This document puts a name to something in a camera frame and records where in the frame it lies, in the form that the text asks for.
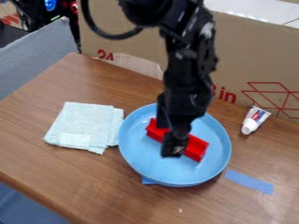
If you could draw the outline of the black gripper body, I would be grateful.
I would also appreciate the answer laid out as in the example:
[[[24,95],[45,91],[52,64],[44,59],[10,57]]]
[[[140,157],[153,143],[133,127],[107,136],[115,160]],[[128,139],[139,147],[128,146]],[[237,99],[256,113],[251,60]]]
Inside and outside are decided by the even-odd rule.
[[[157,106],[164,107],[169,129],[179,135],[188,135],[192,121],[204,116],[212,98],[209,75],[185,75],[165,73],[164,90],[157,95]]]

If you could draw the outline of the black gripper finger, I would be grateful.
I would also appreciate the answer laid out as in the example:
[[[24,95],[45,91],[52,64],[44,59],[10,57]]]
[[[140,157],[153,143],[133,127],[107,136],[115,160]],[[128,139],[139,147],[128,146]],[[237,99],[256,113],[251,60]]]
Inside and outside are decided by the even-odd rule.
[[[188,140],[185,133],[180,135],[173,132],[165,133],[163,136],[161,157],[179,158],[187,149]]]
[[[165,129],[169,127],[167,113],[161,105],[157,106],[156,110],[156,127],[159,129]]]

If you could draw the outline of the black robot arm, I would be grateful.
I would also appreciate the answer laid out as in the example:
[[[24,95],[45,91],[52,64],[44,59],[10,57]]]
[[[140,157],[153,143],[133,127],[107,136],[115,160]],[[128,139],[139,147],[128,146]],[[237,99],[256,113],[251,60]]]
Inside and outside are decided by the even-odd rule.
[[[164,38],[167,68],[157,95],[156,127],[161,156],[179,157],[187,148],[192,121],[204,116],[216,70],[215,22],[203,0],[119,0],[127,19],[141,28],[157,27]]]

